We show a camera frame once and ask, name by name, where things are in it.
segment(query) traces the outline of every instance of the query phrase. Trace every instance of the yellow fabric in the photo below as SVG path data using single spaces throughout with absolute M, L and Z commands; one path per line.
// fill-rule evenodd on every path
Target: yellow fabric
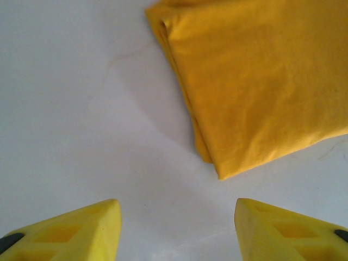
M 220 179 L 348 133 L 347 0 L 163 0 L 146 14 Z

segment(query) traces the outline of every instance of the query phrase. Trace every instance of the towel fold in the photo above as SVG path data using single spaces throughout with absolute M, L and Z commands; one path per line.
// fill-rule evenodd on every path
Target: towel fold
M 163 0 L 146 15 L 220 179 L 348 133 L 346 0 Z

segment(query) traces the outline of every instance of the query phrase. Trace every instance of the white surface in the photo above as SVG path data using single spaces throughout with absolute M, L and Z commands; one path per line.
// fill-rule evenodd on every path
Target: white surface
M 348 226 L 346 136 L 218 181 L 151 2 L 0 1 L 0 235 L 107 198 L 120 261 L 240 260 L 238 197 Z

